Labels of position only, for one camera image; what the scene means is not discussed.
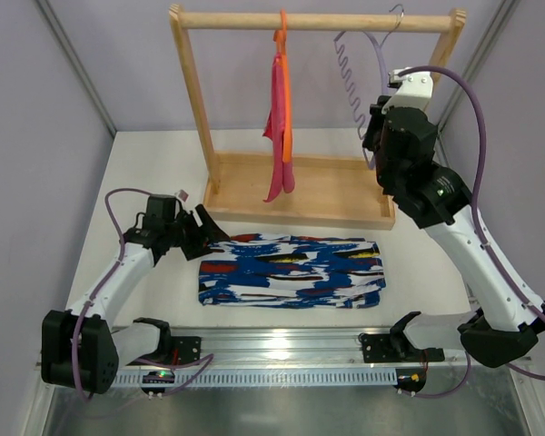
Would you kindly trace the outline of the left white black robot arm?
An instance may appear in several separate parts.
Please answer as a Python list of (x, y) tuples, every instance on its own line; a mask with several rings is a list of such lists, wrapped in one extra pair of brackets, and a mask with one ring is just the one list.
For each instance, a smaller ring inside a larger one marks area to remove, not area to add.
[(52, 310), (42, 321), (43, 382), (73, 388), (84, 401), (107, 392), (123, 367), (140, 360), (163, 364), (173, 354), (168, 322), (138, 318), (114, 329), (139, 282), (172, 249), (191, 261), (230, 239), (203, 205), (188, 211), (183, 198), (154, 193), (146, 195), (134, 226), (117, 235), (118, 252), (98, 281), (67, 309)]

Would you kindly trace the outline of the blue white patterned trousers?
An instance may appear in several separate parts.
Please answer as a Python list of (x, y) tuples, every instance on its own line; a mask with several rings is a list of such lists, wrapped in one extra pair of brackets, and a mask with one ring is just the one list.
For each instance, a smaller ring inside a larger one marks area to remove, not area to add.
[(198, 285), (203, 305), (366, 309), (387, 283), (374, 241), (246, 233), (211, 245)]

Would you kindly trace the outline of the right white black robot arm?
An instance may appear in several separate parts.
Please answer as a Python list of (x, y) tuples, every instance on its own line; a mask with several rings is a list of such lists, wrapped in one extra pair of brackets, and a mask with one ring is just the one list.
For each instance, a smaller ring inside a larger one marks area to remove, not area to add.
[(390, 72), (388, 86), (395, 92), (372, 105), (362, 146), (373, 154), (383, 193), (448, 255), (479, 307), (447, 315), (411, 312), (391, 328), (391, 341), (399, 352), (462, 350), (489, 368), (510, 365), (545, 332), (545, 300), (525, 284), (487, 229), (478, 208), (481, 178), (468, 187), (434, 160), (438, 129), (425, 113), (434, 73), (452, 79), (471, 100), (479, 131), (477, 171), (483, 172), (487, 136), (480, 102), (468, 83), (444, 67)]

